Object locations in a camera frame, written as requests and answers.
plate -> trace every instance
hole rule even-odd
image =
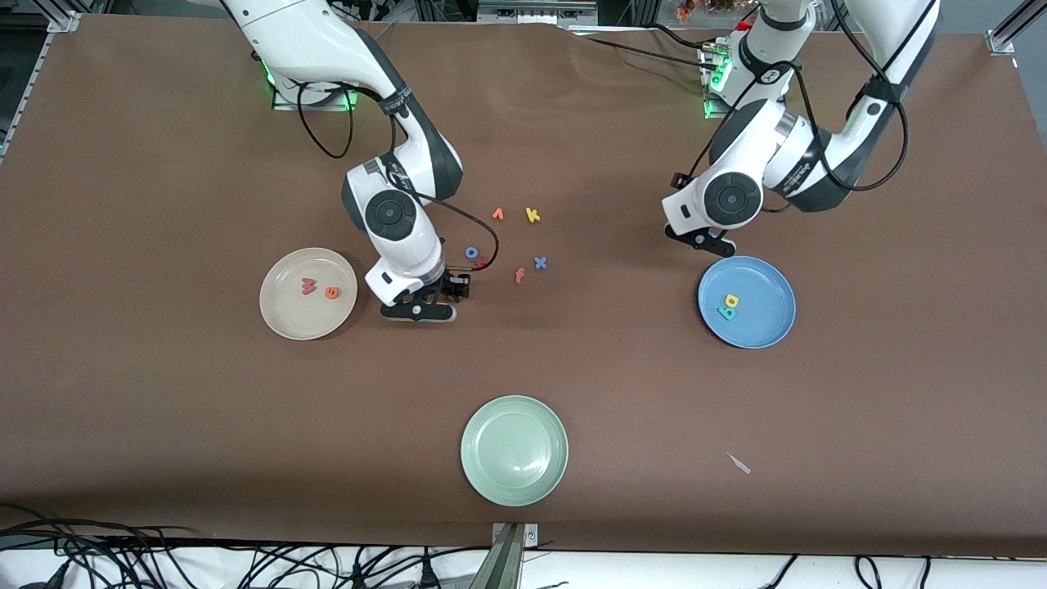
[[[316,290],[302,293],[302,278],[316,280]],[[341,290],[328,299],[324,290]],[[356,304],[356,273],[336,251],[307,247],[284,255],[262,280],[259,308],[270,330],[288,340],[315,340],[341,325]]]
[[[567,433],[537,400],[496,399],[465,428],[462,469],[488,501],[507,507],[536,503],[553,493],[567,470]]]
[[[734,319],[726,309],[728,294],[738,298]],[[781,342],[796,321],[796,296],[778,268],[748,255],[725,257],[701,276],[698,312],[709,330],[732,346],[759,349]]]

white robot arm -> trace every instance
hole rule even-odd
[[[198,0],[214,5],[214,0]],[[297,84],[363,87],[407,135],[405,142],[346,174],[341,198],[380,255],[365,279],[388,319],[452,321],[440,294],[468,297],[468,275],[451,275],[423,206],[454,195],[462,160],[410,87],[365,31],[325,0],[218,0],[274,73]]]
[[[723,232],[756,217],[763,204],[763,186],[803,211],[827,210],[843,202],[865,169],[873,148],[897,110],[896,105],[907,95],[934,43],[939,2],[847,2],[854,20],[869,38],[873,60],[886,73],[889,84],[873,75],[852,105],[847,123],[840,133],[819,128],[816,137],[809,120],[789,112],[776,99],[774,94],[778,90],[761,89],[760,92],[770,91],[771,95],[748,100],[745,87],[751,87],[752,91],[781,83],[784,76],[779,75],[773,81],[772,76],[766,76],[767,83],[761,84],[761,70],[765,73],[772,68],[764,66],[779,63],[792,69],[788,62],[796,54],[793,43],[786,44],[783,59],[768,49],[766,59],[756,70],[735,67],[730,75],[739,75],[747,82],[734,99],[748,104],[730,114],[713,139],[710,167],[693,179],[677,175],[674,185],[678,191],[662,201],[669,222],[666,234],[696,249],[732,255],[734,243],[723,239]],[[779,3],[806,5],[809,2],[765,2],[767,6]],[[807,9],[805,18],[809,19],[809,6]],[[759,22],[765,19],[766,12],[761,10],[750,35],[764,30]],[[804,28],[795,30],[797,36],[806,39]],[[744,38],[738,44],[740,47],[754,45],[747,44]],[[730,78],[726,81],[726,87],[734,88],[732,84]],[[713,232],[716,229],[720,231],[718,234]]]

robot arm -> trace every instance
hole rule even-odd
[[[662,201],[669,221],[666,233],[695,248],[731,255],[733,243],[710,229],[738,228],[756,217],[763,186],[803,211],[826,210],[843,202],[850,190],[829,177],[822,153],[843,183],[857,181],[894,113],[894,100],[906,96],[933,45],[940,0],[929,2],[848,2],[891,85],[874,75],[843,131],[832,134],[819,128],[818,141],[810,121],[780,101],[761,98],[734,111],[712,142],[710,167]],[[752,76],[749,81],[753,88],[760,85]]]
[[[811,0],[761,2],[753,27],[727,37],[727,54],[717,60],[722,72],[710,74],[709,90],[722,100],[720,108],[727,111],[785,94],[793,70],[774,65],[800,54],[817,20]]]
[[[419,195],[453,196],[462,160],[382,49],[365,31],[342,22],[325,0],[220,1],[274,73],[298,84],[362,86],[381,98],[382,111],[396,118],[407,139],[350,169],[342,203],[380,254],[365,279],[385,305],[383,314],[423,287],[436,284],[439,291],[445,278],[454,276],[447,274],[443,246],[423,208],[429,200]],[[445,309],[421,313],[414,304],[419,310],[414,317],[396,319],[453,319],[452,309],[439,307]]]

green plate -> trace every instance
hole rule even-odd
[[[476,493],[522,507],[553,493],[567,470],[567,433],[545,404],[511,395],[480,408],[462,435],[462,469]]]

brown table cover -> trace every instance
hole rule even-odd
[[[388,121],[361,100],[349,157],[325,157],[270,110],[231,21],[89,16],[55,39],[0,165],[0,499],[240,539],[467,545],[527,521],[557,548],[1047,552],[1047,157],[1011,60],[940,38],[893,181],[732,233],[799,304],[783,342],[743,352],[694,310],[715,257],[663,234],[659,201],[716,123],[693,69],[544,25],[381,44],[464,160],[452,202],[506,210],[502,252],[453,324],[386,322],[363,288],[300,343],[262,321],[262,277],[325,246],[362,285],[376,252],[338,190]],[[842,35],[802,59],[840,129],[867,67]],[[343,140],[344,113],[309,116]],[[452,263],[490,253],[429,212]],[[469,416],[508,394],[571,444],[519,509],[459,461]]]

